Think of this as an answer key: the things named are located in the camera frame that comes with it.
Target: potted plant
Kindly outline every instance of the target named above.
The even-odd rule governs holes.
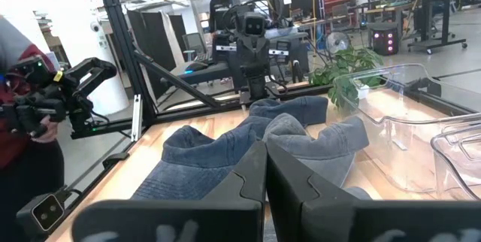
[[[349,47],[347,50],[339,50],[334,54],[331,62],[326,62],[324,68],[317,68],[309,76],[309,83],[313,85],[329,85],[333,83],[334,78],[361,71],[366,71],[383,65],[383,59],[373,50],[362,48],[355,50]],[[378,77],[370,77],[360,80],[360,86],[367,85],[369,87],[378,86],[380,79]],[[349,99],[358,102],[358,89],[351,83],[342,84],[343,94]],[[333,86],[328,91],[328,97],[333,104],[343,107],[343,101],[337,94],[336,87]]]

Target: wooden tabletop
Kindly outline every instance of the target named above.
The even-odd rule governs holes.
[[[409,3],[406,5],[388,6],[386,8],[377,8],[365,11],[366,14],[382,13],[382,12],[393,12],[396,10],[406,10],[412,8],[413,4]]]
[[[305,25],[313,25],[313,24],[326,24],[326,23],[330,23],[330,22],[333,22],[333,21],[336,21],[336,20],[343,20],[343,19],[346,19],[346,18],[351,17],[353,15],[354,15],[354,13],[348,13],[345,16],[329,17],[325,20],[317,20],[317,19],[312,18],[312,19],[308,19],[308,20],[302,20],[302,21],[295,22],[294,25],[305,26]]]
[[[372,102],[372,113],[370,115],[376,117],[381,115],[385,104],[399,102],[398,94],[393,92],[380,92],[370,97]],[[402,104],[411,104],[416,108],[417,115],[421,118],[426,117],[442,117],[441,113],[432,110],[425,105],[404,99]],[[130,157],[116,164],[112,171],[82,200],[78,207],[65,219],[65,221],[52,233],[47,239],[49,242],[72,241],[71,225],[76,215],[88,205],[109,199],[129,199],[135,190],[141,185],[144,179],[155,168],[162,157],[162,145],[176,130],[182,126],[189,125],[210,138],[218,138],[220,135],[235,128],[248,116],[247,111],[234,110],[225,113],[202,116],[193,119],[185,119],[172,123],[163,123],[152,126],[144,136],[130,149]],[[307,127],[310,136],[316,138],[319,131],[328,125],[340,121],[337,108],[329,103],[327,111],[326,124],[319,124]],[[384,150],[366,149],[358,152],[344,187],[359,186],[366,190],[373,199],[434,199],[435,194],[429,193],[412,193],[395,187],[390,183],[384,175],[389,166],[383,165]],[[431,167],[426,168],[426,172],[417,175],[426,175],[431,178],[433,170]]]

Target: black stand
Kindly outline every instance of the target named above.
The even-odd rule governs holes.
[[[462,44],[463,48],[467,47],[466,39],[456,39],[449,37],[449,6],[451,0],[441,0],[444,4],[443,10],[443,31],[441,38],[429,38],[429,29],[431,29],[431,18],[432,18],[432,2],[439,0],[422,0],[422,25],[421,25],[421,41],[410,43],[407,46],[409,51],[411,47],[422,47],[426,49],[426,52],[431,55],[432,49],[438,47],[449,46],[452,44]]]

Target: blue denim cap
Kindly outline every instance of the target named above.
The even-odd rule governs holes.
[[[249,115],[274,119],[282,113],[287,113],[305,127],[325,123],[328,103],[329,100],[321,96],[302,96],[284,103],[262,99],[250,106]]]
[[[264,99],[250,108],[237,128],[214,140],[184,126],[164,142],[162,159],[132,196],[133,199],[200,200],[216,187],[272,119],[289,113],[297,123],[325,122],[328,100],[319,96],[284,103]]]
[[[274,142],[327,181],[341,187],[354,161],[355,152],[369,145],[364,123],[357,116],[308,136],[291,115],[280,114],[265,129],[264,142]]]
[[[164,142],[162,160],[132,196],[134,200],[200,200],[217,186],[256,141],[251,125],[218,139],[191,126]]]

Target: clear plastic bin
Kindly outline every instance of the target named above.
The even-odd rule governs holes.
[[[481,95],[436,81],[417,64],[344,75],[334,85],[341,116],[364,121],[373,166],[398,189],[436,196],[431,139],[479,119]]]
[[[480,200],[481,119],[434,137],[431,146],[436,165],[437,197]]]

